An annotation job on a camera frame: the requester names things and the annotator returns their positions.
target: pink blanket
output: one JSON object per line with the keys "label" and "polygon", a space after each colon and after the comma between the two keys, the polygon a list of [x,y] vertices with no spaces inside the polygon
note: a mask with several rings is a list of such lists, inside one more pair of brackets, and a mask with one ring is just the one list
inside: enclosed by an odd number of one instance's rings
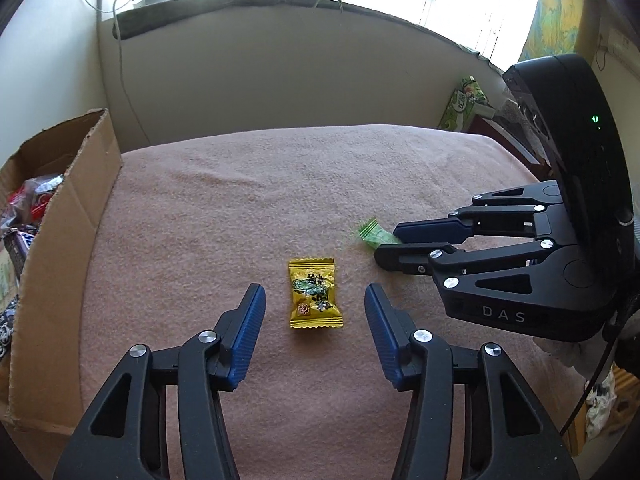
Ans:
{"label": "pink blanket", "polygon": [[[581,391],[577,374],[528,336],[447,318],[430,278],[381,270],[356,235],[370,216],[391,230],[533,181],[492,140],[404,126],[245,132],[126,153],[86,282],[84,403],[130,346],[181,345],[257,282],[267,311],[254,357],[240,387],[222,394],[242,480],[388,479],[410,394],[383,377],[364,315],[364,290],[379,282],[420,328],[450,344],[503,346],[561,424]],[[465,247],[494,244],[472,238]],[[335,258],[343,329],[289,328],[287,263],[307,256]],[[180,479],[175,398],[168,404],[172,478]],[[450,478],[462,459],[460,395],[455,410]]]}

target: yellow candy wrapper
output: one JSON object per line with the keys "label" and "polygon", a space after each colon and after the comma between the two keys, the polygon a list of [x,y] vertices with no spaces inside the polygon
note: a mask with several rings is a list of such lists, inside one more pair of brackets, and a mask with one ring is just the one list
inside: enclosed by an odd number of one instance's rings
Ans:
{"label": "yellow candy wrapper", "polygon": [[340,328],[344,324],[335,306],[333,258],[291,260],[289,276],[293,293],[291,328]]}

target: snack package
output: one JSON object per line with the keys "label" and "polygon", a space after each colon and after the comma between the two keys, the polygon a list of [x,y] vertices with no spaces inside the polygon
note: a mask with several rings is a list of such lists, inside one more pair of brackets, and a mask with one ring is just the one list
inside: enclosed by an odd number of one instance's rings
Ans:
{"label": "snack package", "polygon": [[494,114],[495,110],[489,106],[480,85],[473,77],[467,76],[462,79],[460,89],[451,94],[438,127],[450,132],[466,132],[474,116],[491,119]]}
{"label": "snack package", "polygon": [[7,199],[7,205],[0,216],[0,235],[11,227],[40,221],[47,203],[62,184],[61,174],[37,176],[25,180],[20,188]]}
{"label": "snack package", "polygon": [[15,296],[6,308],[0,311],[0,361],[9,353],[11,347],[11,338],[14,334],[15,309],[17,306],[18,296]]}
{"label": "snack package", "polygon": [[377,249],[380,245],[401,244],[402,241],[384,230],[375,217],[370,218],[358,229],[358,235],[369,247]]}
{"label": "snack package", "polygon": [[344,322],[335,306],[333,258],[291,260],[289,277],[293,294],[291,328],[340,328]]}
{"label": "snack package", "polygon": [[9,257],[14,264],[15,275],[18,280],[22,275],[24,264],[27,261],[27,254],[29,254],[29,248],[37,233],[38,226],[23,225],[19,228],[13,227],[9,229],[2,237],[4,248],[9,253]]}
{"label": "snack package", "polygon": [[18,279],[8,251],[0,244],[0,312],[18,294]]}

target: black cable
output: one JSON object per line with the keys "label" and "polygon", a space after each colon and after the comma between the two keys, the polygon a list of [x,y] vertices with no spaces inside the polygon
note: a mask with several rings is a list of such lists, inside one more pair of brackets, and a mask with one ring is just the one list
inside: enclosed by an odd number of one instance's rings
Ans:
{"label": "black cable", "polygon": [[589,379],[589,384],[587,384],[587,387],[584,389],[582,395],[580,396],[580,400],[575,405],[574,410],[571,412],[571,415],[569,415],[569,418],[566,420],[564,426],[562,427],[562,430],[560,430],[560,436],[563,436],[566,433],[566,430],[569,429],[569,426],[571,426],[571,424],[573,423],[575,417],[578,415],[578,412],[580,412],[580,409],[584,404],[584,401],[587,400],[587,396],[589,395],[589,392],[593,390],[593,386],[598,380],[598,377],[600,376],[600,373],[602,372],[604,365],[607,363],[607,360],[609,359],[609,355],[611,354],[611,351],[613,350],[613,347],[615,344],[616,344],[615,339],[607,343],[607,346],[605,347],[604,352],[602,353],[602,357],[600,358],[600,362],[598,362],[598,366],[596,366],[596,370],[591,376],[591,379]]}
{"label": "black cable", "polygon": [[607,363],[607,360],[609,359],[609,355],[611,354],[611,351],[613,350],[613,347],[616,344],[618,336],[620,336],[620,332],[622,332],[622,329],[626,325],[626,322],[629,321],[629,318],[633,314],[635,314],[638,310],[640,310],[639,307],[640,307],[640,292],[638,292],[638,288],[636,288],[636,290],[626,300],[624,309],[621,309],[618,312],[615,322],[613,322],[613,324],[605,323],[604,328],[602,330],[602,336],[606,341],[608,341],[607,346],[605,347],[604,352],[602,353],[602,357],[600,358],[600,361],[598,362],[598,366],[596,366],[596,369],[593,375],[591,376],[591,379],[589,379],[589,383],[587,384],[587,387],[584,389],[582,395],[580,396],[580,400],[575,405],[574,410],[572,411],[571,415],[569,415],[569,418],[566,420],[564,426],[562,427],[562,430],[560,430],[560,436],[563,436],[566,433],[566,430],[569,429],[569,426],[571,426],[575,417],[578,415],[578,412],[580,412],[580,409],[584,404],[584,401],[587,399],[589,392],[593,389],[596,381],[598,380],[598,377],[600,376],[600,373],[602,372],[602,369],[604,368],[604,365]]}
{"label": "black cable", "polygon": [[[600,63],[598,62],[598,53],[602,51],[602,67],[600,66]],[[604,70],[604,67],[606,67],[607,65],[607,49],[606,48],[602,48],[602,35],[600,35],[600,39],[598,40],[598,46],[596,47],[596,65],[598,66],[598,70],[600,70],[601,72]]]}

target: green candy wrapper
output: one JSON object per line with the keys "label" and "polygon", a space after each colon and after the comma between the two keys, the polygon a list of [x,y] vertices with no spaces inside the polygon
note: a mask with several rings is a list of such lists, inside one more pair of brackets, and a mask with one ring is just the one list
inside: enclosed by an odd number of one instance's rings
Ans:
{"label": "green candy wrapper", "polygon": [[378,224],[378,220],[376,220],[375,217],[367,220],[367,222],[358,229],[358,235],[362,238],[364,243],[374,249],[377,249],[380,245],[402,243],[389,231],[385,231],[380,227],[380,224]]}

